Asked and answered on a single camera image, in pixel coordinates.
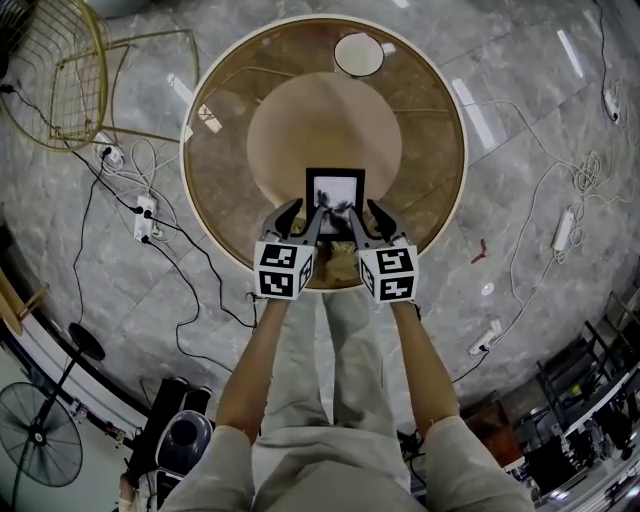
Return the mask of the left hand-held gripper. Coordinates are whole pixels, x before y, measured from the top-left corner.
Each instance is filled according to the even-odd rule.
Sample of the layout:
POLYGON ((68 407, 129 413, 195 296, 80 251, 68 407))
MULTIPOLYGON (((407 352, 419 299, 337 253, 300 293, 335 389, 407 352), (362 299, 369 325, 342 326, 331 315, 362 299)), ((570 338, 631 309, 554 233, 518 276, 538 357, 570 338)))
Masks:
POLYGON ((317 239, 327 208, 318 206, 306 222, 304 232, 289 238, 302 205, 302 198, 288 201, 263 223, 254 250, 255 288, 260 297, 295 300, 313 275, 317 239))

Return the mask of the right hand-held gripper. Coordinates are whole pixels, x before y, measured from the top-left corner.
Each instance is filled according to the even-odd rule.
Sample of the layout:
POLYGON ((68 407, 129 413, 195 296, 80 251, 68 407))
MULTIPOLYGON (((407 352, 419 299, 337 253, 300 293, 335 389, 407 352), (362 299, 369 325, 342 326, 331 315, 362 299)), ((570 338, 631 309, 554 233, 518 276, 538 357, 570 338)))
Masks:
POLYGON ((380 239, 371 238, 355 208, 349 209, 360 279, 376 303, 412 301, 419 278, 417 246, 399 214, 373 199, 367 205, 380 239))

